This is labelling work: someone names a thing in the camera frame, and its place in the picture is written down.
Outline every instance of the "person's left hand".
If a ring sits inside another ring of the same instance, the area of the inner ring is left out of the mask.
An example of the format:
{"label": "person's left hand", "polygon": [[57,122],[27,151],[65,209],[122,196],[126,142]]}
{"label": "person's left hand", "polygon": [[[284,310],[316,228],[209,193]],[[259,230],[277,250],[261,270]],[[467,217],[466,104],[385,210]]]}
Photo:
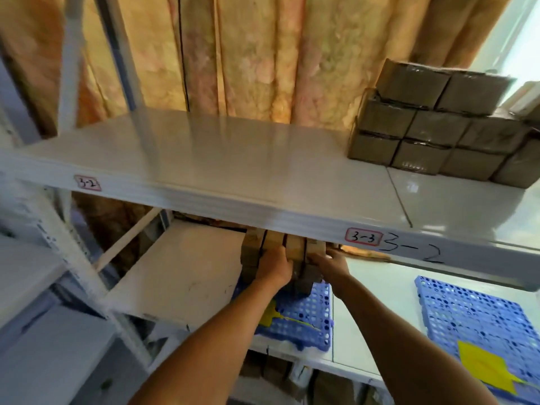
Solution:
{"label": "person's left hand", "polygon": [[293,276],[293,262],[287,261],[285,247],[278,246],[267,250],[259,261],[256,280],[269,281],[276,291],[285,286]]}

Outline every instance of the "forearm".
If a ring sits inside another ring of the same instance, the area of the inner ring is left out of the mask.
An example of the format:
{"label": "forearm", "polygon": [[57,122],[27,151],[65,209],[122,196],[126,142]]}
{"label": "forearm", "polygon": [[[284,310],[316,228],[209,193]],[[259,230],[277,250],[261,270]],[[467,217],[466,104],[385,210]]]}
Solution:
{"label": "forearm", "polygon": [[255,328],[278,290],[255,280],[154,372],[130,405],[225,403]]}
{"label": "forearm", "polygon": [[455,358],[382,304],[352,276],[340,296],[397,404],[496,404]]}

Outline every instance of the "blue plastic pallet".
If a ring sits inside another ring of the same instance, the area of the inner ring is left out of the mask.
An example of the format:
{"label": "blue plastic pallet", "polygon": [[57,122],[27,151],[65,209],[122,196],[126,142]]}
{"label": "blue plastic pallet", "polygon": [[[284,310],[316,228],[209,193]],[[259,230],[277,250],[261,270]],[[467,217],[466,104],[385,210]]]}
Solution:
{"label": "blue plastic pallet", "polygon": [[[415,279],[428,337],[460,358],[457,341],[476,345],[504,359],[510,373],[540,386],[540,339],[517,303],[418,276]],[[488,388],[497,396],[532,405],[540,391],[515,384],[517,396]]]}
{"label": "blue plastic pallet", "polygon": [[[240,279],[232,298],[235,299],[246,287]],[[327,352],[332,345],[334,327],[330,298],[330,285],[327,283],[314,283],[308,296],[295,296],[280,290],[274,297],[276,310],[285,317],[307,322],[314,328],[275,318],[270,327],[257,326],[255,333],[280,341],[291,341],[300,351],[305,347],[316,347]]]}

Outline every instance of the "label sticker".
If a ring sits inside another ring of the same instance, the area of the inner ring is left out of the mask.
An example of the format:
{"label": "label sticker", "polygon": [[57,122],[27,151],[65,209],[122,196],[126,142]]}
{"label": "label sticker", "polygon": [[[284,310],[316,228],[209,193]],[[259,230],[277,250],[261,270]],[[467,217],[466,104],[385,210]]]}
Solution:
{"label": "label sticker", "polygon": [[101,186],[99,186],[99,182],[95,177],[74,175],[73,178],[81,189],[101,192]]}
{"label": "label sticker", "polygon": [[345,240],[351,243],[373,247],[377,247],[381,243],[382,237],[383,233],[380,231],[358,229],[356,227],[349,227],[345,234]]}

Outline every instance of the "yellow paper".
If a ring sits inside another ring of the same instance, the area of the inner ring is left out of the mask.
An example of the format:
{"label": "yellow paper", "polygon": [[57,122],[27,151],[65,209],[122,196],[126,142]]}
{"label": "yellow paper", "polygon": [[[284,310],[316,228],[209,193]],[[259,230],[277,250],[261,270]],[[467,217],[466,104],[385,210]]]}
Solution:
{"label": "yellow paper", "polygon": [[296,320],[294,318],[289,318],[289,317],[285,317],[283,315],[281,315],[280,313],[278,313],[275,309],[276,307],[276,302],[275,300],[271,300],[270,303],[268,304],[268,306],[266,307],[265,309],[265,312],[262,313],[262,317],[261,317],[261,320],[259,321],[259,324],[263,327],[270,327],[272,325],[272,320],[275,319],[275,318],[280,318],[280,319],[283,319],[283,320],[289,320],[289,321],[294,321],[294,322],[299,322],[300,324],[303,324],[305,326],[309,326],[309,327],[312,327],[312,328],[315,328],[314,326],[312,326],[310,323],[308,322],[304,322],[304,321],[300,321],[300,320]]}
{"label": "yellow paper", "polygon": [[471,375],[495,388],[503,389],[516,395],[514,382],[528,384],[510,374],[504,359],[476,345],[458,341],[461,363]]}

